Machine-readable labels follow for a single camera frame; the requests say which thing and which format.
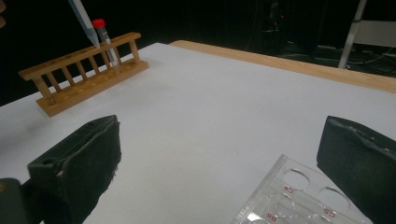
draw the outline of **red cap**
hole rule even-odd
[[[106,26],[105,20],[103,20],[103,19],[97,19],[97,20],[92,21],[92,25],[94,28],[101,28],[101,27]]]

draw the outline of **hand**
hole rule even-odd
[[[3,0],[0,0],[0,13],[2,13],[4,10],[6,10],[6,4],[3,2]],[[0,28],[6,25],[6,20],[0,16]]]

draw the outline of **white tabletop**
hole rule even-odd
[[[154,44],[150,68],[49,118],[38,93],[0,107],[0,177],[84,123],[120,121],[119,170],[85,223],[230,223],[276,159],[316,167],[327,116],[396,139],[396,95]]]

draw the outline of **clear plastic tray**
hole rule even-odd
[[[282,155],[232,224],[373,223],[326,176]]]

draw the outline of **test tube with red cap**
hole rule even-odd
[[[94,21],[92,21],[92,25],[96,29],[97,33],[99,34],[99,37],[102,40],[102,42],[104,42],[106,44],[111,44],[110,38],[108,37],[108,34],[107,34],[105,20],[103,20],[103,19],[94,20]],[[120,64],[119,64],[119,60],[116,55],[116,51],[114,49],[108,49],[106,52],[107,52],[108,59],[111,62],[111,65],[113,66],[113,68],[116,69],[117,73],[119,73],[120,72]]]

